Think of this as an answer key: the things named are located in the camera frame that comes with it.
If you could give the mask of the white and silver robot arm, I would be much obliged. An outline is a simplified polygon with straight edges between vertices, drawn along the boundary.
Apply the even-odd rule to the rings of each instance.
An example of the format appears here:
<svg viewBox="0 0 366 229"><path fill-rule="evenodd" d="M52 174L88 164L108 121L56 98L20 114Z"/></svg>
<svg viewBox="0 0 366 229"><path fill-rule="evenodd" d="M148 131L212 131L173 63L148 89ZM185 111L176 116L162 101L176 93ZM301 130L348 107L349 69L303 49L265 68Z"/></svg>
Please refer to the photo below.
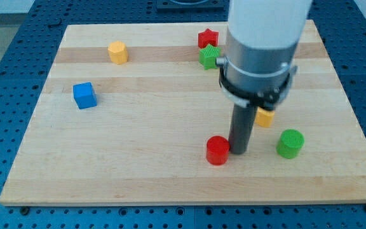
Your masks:
<svg viewBox="0 0 366 229"><path fill-rule="evenodd" d="M229 2L226 46L215 62L221 90L236 106L274 110L285 100L311 5L311 0Z"/></svg>

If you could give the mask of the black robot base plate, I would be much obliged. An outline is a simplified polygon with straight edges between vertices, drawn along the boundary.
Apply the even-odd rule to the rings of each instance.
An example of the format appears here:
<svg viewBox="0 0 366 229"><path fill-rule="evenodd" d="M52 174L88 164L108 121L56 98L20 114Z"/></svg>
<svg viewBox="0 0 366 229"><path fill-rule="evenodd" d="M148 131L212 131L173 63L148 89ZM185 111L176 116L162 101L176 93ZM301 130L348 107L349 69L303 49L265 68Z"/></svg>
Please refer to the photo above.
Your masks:
<svg viewBox="0 0 366 229"><path fill-rule="evenodd" d="M157 12L196 12L224 11L229 6L228 0L156 0Z"/></svg>

